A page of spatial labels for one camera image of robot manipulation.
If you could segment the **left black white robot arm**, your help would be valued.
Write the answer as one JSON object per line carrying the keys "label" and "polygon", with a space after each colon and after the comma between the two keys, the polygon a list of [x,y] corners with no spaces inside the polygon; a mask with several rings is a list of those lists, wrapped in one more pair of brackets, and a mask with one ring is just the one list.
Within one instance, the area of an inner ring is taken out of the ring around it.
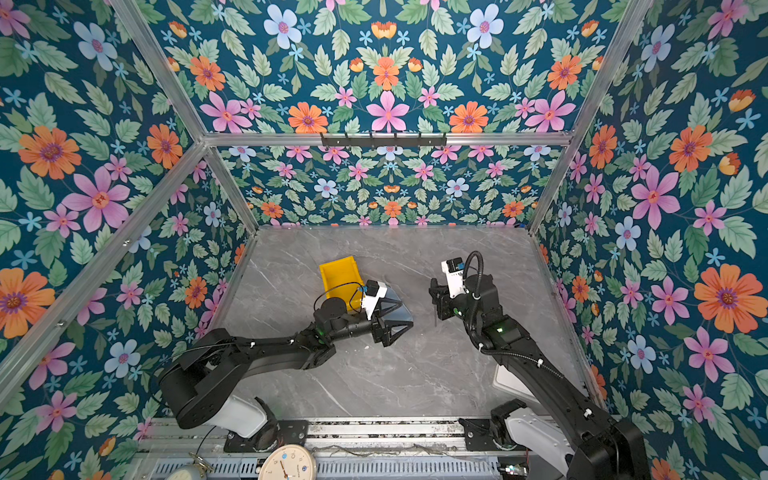
{"label": "left black white robot arm", "polygon": [[228,452],[268,451],[287,441],[260,398],[234,391],[241,380],[281,370],[311,370],[336,353],[340,340],[368,335],[389,347],[413,325],[413,316],[386,284],[357,285],[361,305],[330,296],[318,298],[313,319],[297,333],[276,338],[234,336],[224,328],[208,332],[182,353],[159,379],[160,392],[183,430],[204,425],[228,431]]}

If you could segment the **yellow plastic bin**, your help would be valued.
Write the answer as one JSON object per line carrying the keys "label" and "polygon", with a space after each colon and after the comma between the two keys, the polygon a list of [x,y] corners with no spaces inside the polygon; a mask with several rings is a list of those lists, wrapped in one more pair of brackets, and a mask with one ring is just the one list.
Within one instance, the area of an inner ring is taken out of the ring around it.
{"label": "yellow plastic bin", "polygon": [[324,293],[321,299],[339,298],[348,311],[361,310],[364,282],[353,256],[347,256],[319,266]]}

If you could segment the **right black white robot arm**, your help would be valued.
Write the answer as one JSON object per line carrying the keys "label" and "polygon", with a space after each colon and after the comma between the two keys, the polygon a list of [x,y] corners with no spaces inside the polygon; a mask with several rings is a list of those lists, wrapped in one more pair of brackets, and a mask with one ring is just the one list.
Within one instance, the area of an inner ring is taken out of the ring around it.
{"label": "right black white robot arm", "polygon": [[526,447],[567,479],[650,478],[640,429],[615,419],[577,389],[504,312],[480,252],[445,260],[441,270],[445,284],[433,279],[429,287],[437,317],[461,319],[478,352],[511,372],[550,416],[543,420],[523,401],[509,401],[491,413],[496,443]]}

